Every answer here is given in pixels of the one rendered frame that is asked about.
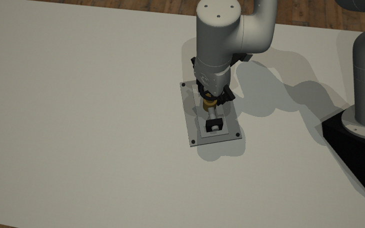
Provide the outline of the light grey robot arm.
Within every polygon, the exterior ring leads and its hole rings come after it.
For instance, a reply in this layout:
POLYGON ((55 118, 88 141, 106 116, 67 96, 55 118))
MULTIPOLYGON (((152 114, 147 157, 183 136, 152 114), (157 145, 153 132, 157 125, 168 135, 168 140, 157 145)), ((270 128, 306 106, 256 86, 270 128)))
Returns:
MULTIPOLYGON (((196 59, 205 71, 217 73, 271 46, 278 0, 253 0, 253 13, 241 14, 237 0, 200 0, 196 8, 196 59)), ((365 0, 335 0, 348 11, 365 12, 365 0)), ((365 139, 365 31, 353 44, 354 105, 341 116, 343 127, 365 139)))

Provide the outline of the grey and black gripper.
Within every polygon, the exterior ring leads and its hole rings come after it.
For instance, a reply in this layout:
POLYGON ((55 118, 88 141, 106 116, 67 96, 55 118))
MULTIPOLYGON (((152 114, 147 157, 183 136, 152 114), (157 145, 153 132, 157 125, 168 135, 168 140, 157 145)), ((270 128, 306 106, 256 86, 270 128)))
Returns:
POLYGON ((209 72, 202 69, 197 57, 191 59, 194 68, 194 76, 196 77, 196 84, 202 84, 213 96, 218 97, 217 106, 225 102, 232 101, 236 97, 229 88, 231 81, 231 67, 230 65, 220 72, 209 72), (221 95, 221 93, 224 94, 221 95))

